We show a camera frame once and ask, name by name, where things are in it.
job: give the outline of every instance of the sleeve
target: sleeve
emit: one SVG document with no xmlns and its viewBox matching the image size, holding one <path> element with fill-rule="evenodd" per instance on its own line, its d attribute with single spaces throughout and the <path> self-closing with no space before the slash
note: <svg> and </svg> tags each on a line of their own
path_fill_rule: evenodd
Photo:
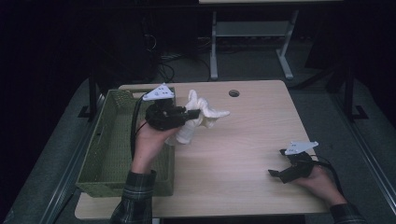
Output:
<svg viewBox="0 0 396 224">
<path fill-rule="evenodd" d="M 110 223 L 151 224 L 151 198 L 156 177 L 129 172 L 121 202 L 114 210 Z"/>
<path fill-rule="evenodd" d="M 334 224 L 366 224 L 366 219 L 359 213 L 358 208 L 351 204 L 337 204 L 330 208 Z"/>
</svg>

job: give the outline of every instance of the hand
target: hand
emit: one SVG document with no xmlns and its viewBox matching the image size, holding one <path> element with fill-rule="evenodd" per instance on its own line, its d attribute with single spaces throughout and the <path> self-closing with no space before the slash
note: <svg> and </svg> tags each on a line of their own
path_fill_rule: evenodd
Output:
<svg viewBox="0 0 396 224">
<path fill-rule="evenodd" d="M 131 165 L 131 171 L 137 174 L 149 174 L 151 164 L 163 148 L 165 140 L 172 134 L 177 133 L 180 128 L 158 131 L 150 127 L 145 120 L 140 122 L 139 127 L 142 128 L 136 135 L 134 161 Z"/>
<path fill-rule="evenodd" d="M 309 189 L 317 197 L 324 200 L 329 206 L 347 203 L 347 200 L 338 191 L 326 171 L 320 166 L 314 166 L 309 177 L 298 178 L 292 181 L 292 183 Z"/>
</svg>

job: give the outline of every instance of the floor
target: floor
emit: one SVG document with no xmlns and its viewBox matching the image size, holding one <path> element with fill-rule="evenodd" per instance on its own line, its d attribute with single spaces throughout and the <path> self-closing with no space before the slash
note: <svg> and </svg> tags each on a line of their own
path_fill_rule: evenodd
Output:
<svg viewBox="0 0 396 224">
<path fill-rule="evenodd" d="M 218 81 L 280 79 L 292 87 L 319 72 L 317 69 L 304 68 L 304 61 L 312 45 L 309 40 L 290 44 L 287 58 L 295 75 L 293 80 L 284 78 L 276 58 L 275 49 L 279 47 L 281 39 L 249 40 L 243 42 L 243 47 L 227 41 L 224 40 L 220 47 L 223 49 L 218 55 Z M 180 57 L 169 61 L 172 58 L 170 56 L 175 56 L 171 52 L 164 56 L 166 65 L 160 66 L 162 74 L 153 83 L 162 83 L 169 79 L 174 82 L 208 81 L 207 52 L 194 59 Z M 327 93 L 325 85 L 328 79 L 325 77 L 303 90 L 290 91 L 308 136 L 320 142 L 320 147 L 316 149 L 317 154 L 333 164 L 340 176 L 345 195 L 359 207 L 369 223 L 396 223 L 396 211 L 389 205 L 391 199 L 384 194 L 387 190 L 394 194 L 392 186 L 396 186 L 396 176 L 393 175 L 396 169 L 396 131 L 358 80 L 355 82 L 354 105 L 361 105 L 369 118 L 350 123 L 340 108 L 343 90 L 334 94 Z M 13 218 L 7 224 L 108 222 L 79 220 L 74 216 L 79 195 L 74 182 L 77 178 L 76 171 L 82 163 L 81 160 L 75 160 L 75 154 L 78 153 L 76 148 L 87 144 L 92 131 L 92 123 L 88 119 L 78 118 L 80 109 L 89 104 L 88 91 L 86 80 L 64 111 L 35 169 L 14 203 Z M 367 148 L 375 157 L 374 165 L 364 156 L 367 154 L 364 149 Z M 69 170 L 71 164 L 75 164 L 77 169 L 71 169 L 72 172 L 66 174 L 65 170 Z M 381 176 L 385 177 L 385 183 L 383 178 L 378 178 L 378 172 L 375 173 L 373 166 L 379 167 L 383 172 Z M 60 182 L 65 176 L 69 181 Z M 240 220 L 242 218 L 228 217 L 228 223 L 241 223 L 238 222 Z M 305 223 L 332 223 L 332 218 L 329 214 L 306 214 Z"/>
</svg>

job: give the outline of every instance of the basket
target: basket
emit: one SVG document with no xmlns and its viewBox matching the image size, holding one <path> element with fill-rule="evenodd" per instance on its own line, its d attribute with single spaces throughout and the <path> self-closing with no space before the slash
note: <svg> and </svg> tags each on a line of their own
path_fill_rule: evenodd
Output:
<svg viewBox="0 0 396 224">
<path fill-rule="evenodd" d="M 134 104 L 138 100 L 134 93 L 148 91 L 151 90 L 112 90 L 107 93 L 76 183 L 91 197 L 122 195 L 132 161 L 131 123 Z M 151 104 L 142 101 L 138 120 L 145 117 L 145 111 Z M 157 172 L 154 196 L 173 194 L 175 149 L 168 145 L 163 147 L 152 167 Z"/>
</svg>

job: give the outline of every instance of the gray floor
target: gray floor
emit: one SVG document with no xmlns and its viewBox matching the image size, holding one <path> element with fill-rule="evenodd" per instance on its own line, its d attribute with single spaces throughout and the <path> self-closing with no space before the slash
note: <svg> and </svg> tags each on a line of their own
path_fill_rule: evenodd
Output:
<svg viewBox="0 0 396 224">
<path fill-rule="evenodd" d="M 265 42 L 258 47 L 250 46 L 235 53 L 219 54 L 218 81 L 281 79 L 287 86 L 293 86 L 318 72 L 315 69 L 304 68 L 311 43 L 293 42 L 287 57 L 295 78 L 286 80 L 276 59 L 275 48 L 279 46 L 278 44 L 276 41 Z M 208 53 L 201 54 L 200 59 L 208 64 Z M 179 59 L 167 64 L 175 69 L 175 82 L 207 81 L 208 69 L 201 60 Z M 158 76 L 153 82 L 161 83 L 163 79 Z M 362 156 L 361 144 L 356 140 L 350 123 L 339 109 L 337 99 L 342 93 L 335 95 L 327 93 L 324 90 L 326 83 L 327 78 L 323 78 L 302 91 L 290 91 L 308 136 L 311 140 L 320 143 L 316 152 L 335 166 L 346 196 L 359 207 L 369 223 L 396 223 L 394 211 L 378 185 L 369 162 Z M 387 122 L 370 93 L 359 81 L 356 82 L 354 99 L 355 105 L 363 106 L 369 119 L 357 120 L 353 127 L 360 131 L 389 179 L 389 183 L 395 186 L 396 176 L 393 175 L 396 169 L 395 129 Z M 79 119 L 78 113 L 88 103 L 88 83 L 85 81 L 66 108 L 35 169 L 14 203 L 14 218 L 8 223 L 40 223 L 43 215 L 49 211 L 48 204 L 51 202 L 52 194 L 57 189 L 70 159 L 73 158 L 73 153 L 78 146 L 86 142 L 84 133 L 89 131 L 91 125 L 87 119 Z M 76 174 L 72 174 L 71 179 L 74 182 L 76 178 Z M 56 223 L 108 222 L 108 220 L 82 221 L 75 218 L 74 210 L 79 191 L 73 185 L 65 189 L 66 194 L 60 197 L 65 207 Z M 329 214 L 308 214 L 305 218 L 307 224 L 332 223 Z"/>
</svg>

